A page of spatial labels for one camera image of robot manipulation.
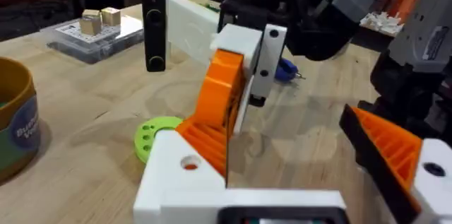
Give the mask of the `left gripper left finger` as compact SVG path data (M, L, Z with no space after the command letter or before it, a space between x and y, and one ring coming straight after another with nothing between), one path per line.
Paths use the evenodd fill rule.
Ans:
M145 162L134 223L216 223L211 203L225 179L176 131L178 117L156 117L135 135L136 155Z

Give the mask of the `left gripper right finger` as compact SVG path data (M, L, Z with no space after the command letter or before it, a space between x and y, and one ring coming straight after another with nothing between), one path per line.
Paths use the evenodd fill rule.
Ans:
M393 223L451 222L451 147L345 105L340 128L372 178Z

